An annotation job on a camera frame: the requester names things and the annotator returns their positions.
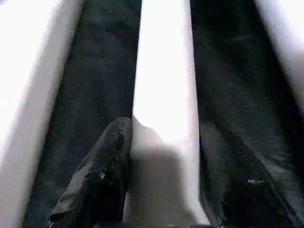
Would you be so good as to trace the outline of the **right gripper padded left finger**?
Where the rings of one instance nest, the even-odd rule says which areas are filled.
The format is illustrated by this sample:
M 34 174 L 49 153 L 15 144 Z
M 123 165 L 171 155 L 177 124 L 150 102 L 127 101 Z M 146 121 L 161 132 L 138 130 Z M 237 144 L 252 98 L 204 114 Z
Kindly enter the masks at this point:
M 113 120 L 81 161 L 49 217 L 50 228 L 120 228 L 128 190 L 132 120 Z

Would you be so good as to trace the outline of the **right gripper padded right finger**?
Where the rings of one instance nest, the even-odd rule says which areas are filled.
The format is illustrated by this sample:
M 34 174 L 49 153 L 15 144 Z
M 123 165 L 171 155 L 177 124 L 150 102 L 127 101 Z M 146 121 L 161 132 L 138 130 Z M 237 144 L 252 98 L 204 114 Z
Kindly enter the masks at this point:
M 213 228 L 297 228 L 299 217 L 242 140 L 199 123 L 200 201 Z

